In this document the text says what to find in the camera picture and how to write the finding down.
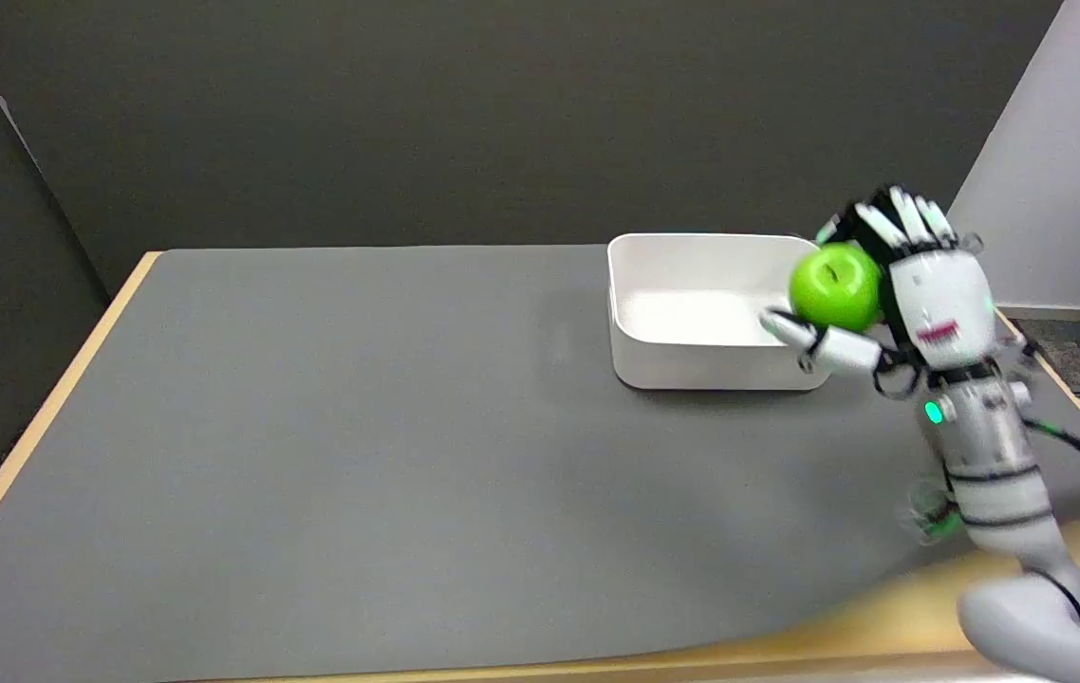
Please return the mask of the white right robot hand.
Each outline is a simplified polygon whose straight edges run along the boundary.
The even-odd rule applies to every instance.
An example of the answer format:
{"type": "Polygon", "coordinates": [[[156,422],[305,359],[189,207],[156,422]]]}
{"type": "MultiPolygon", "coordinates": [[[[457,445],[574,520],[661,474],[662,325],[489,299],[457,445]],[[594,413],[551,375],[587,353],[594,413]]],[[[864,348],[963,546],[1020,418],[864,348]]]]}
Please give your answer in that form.
{"type": "Polygon", "coordinates": [[[926,378],[993,375],[990,281],[935,200],[890,183],[837,212],[796,265],[789,305],[758,323],[805,372],[870,377],[906,398],[926,378]]]}

